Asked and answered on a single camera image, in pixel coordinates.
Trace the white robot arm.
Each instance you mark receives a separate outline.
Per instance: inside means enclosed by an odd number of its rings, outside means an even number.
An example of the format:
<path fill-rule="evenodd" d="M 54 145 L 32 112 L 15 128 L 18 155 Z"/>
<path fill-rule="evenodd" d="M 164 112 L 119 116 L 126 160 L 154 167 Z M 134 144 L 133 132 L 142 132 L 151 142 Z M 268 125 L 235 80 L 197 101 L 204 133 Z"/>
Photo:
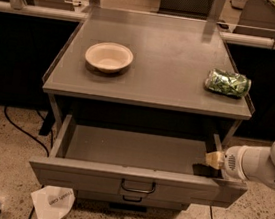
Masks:
<path fill-rule="evenodd" d="M 263 183 L 275 191 L 275 141 L 270 147 L 233 146 L 205 154 L 205 162 L 233 179 Z"/>

